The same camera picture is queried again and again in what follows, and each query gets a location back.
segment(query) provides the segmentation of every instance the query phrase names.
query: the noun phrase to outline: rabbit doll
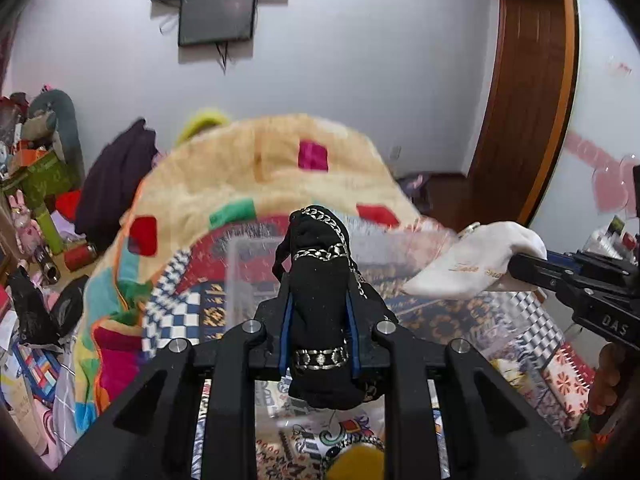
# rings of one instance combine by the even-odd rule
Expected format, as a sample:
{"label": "rabbit doll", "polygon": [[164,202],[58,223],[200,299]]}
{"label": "rabbit doll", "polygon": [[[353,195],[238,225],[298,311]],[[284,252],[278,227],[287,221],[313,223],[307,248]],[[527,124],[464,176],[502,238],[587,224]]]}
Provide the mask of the rabbit doll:
{"label": "rabbit doll", "polygon": [[43,244],[40,226],[31,218],[31,211],[24,205],[24,196],[20,189],[15,193],[15,197],[9,196],[9,205],[18,249],[25,256],[31,257],[36,247]]}

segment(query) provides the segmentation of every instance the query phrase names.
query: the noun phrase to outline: silver screw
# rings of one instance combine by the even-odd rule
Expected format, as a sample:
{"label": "silver screw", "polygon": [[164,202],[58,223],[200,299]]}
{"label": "silver screw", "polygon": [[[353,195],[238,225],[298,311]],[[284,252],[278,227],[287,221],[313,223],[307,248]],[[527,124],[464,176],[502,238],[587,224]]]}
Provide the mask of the silver screw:
{"label": "silver screw", "polygon": [[384,335],[389,335],[396,331],[396,326],[387,319],[385,319],[384,321],[380,321],[376,325],[376,328],[378,329],[378,332],[381,332]]}
{"label": "silver screw", "polygon": [[242,323],[242,330],[247,332],[248,334],[255,334],[256,332],[260,332],[262,328],[262,323],[257,319],[250,319],[249,321],[245,321]]}
{"label": "silver screw", "polygon": [[469,352],[469,350],[471,350],[471,345],[466,339],[454,339],[451,342],[451,348],[453,348],[454,352],[457,352],[459,354],[466,354],[467,352]]}
{"label": "silver screw", "polygon": [[186,339],[183,339],[183,338],[171,339],[171,341],[169,341],[169,350],[171,350],[171,352],[179,354],[180,352],[184,352],[186,349],[187,349]]}

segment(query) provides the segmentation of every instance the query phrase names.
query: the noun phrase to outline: pink fabric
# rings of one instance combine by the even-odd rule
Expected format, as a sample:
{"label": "pink fabric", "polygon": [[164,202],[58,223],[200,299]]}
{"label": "pink fabric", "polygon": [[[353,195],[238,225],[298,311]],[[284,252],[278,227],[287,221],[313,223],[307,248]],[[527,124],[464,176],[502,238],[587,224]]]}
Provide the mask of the pink fabric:
{"label": "pink fabric", "polygon": [[329,171],[326,148],[312,140],[300,140],[298,167],[301,170]]}
{"label": "pink fabric", "polygon": [[140,370],[142,339],[102,327],[95,329],[94,337],[100,348],[102,362],[100,386],[107,391],[110,399],[115,399]]}

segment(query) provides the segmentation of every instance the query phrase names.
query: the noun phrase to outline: blue and white checkered fabric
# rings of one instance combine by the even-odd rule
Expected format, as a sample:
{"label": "blue and white checkered fabric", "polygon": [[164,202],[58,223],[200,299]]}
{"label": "blue and white checkered fabric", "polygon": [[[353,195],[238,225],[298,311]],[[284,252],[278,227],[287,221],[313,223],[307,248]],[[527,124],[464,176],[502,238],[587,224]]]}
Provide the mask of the blue and white checkered fabric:
{"label": "blue and white checkered fabric", "polygon": [[200,292],[175,293],[189,264],[191,250],[179,250],[171,258],[151,292],[142,320],[142,350],[151,359],[171,339],[183,337],[199,343]]}

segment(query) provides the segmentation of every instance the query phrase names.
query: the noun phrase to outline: colorful blanket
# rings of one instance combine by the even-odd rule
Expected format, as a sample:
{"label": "colorful blanket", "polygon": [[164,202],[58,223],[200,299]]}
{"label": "colorful blanket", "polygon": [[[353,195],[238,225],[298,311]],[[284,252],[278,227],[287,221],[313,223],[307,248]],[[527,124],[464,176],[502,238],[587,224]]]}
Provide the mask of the colorful blanket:
{"label": "colorful blanket", "polygon": [[138,372],[143,305],[175,251],[230,222],[311,203],[389,226],[419,218],[366,136],[305,115],[205,131],[149,173],[84,290],[74,350],[78,430]]}

